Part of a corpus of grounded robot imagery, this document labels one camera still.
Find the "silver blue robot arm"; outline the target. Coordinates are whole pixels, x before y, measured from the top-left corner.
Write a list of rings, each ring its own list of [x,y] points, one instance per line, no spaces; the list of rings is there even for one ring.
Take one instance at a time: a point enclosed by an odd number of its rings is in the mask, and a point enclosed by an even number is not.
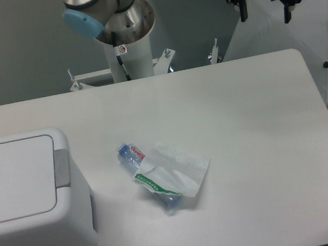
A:
[[[291,19],[293,7],[301,0],[279,0],[284,6],[284,22]],[[151,5],[145,0],[63,0],[62,17],[74,32],[117,47],[142,39],[154,27]],[[226,0],[240,9],[246,21],[246,0]]]

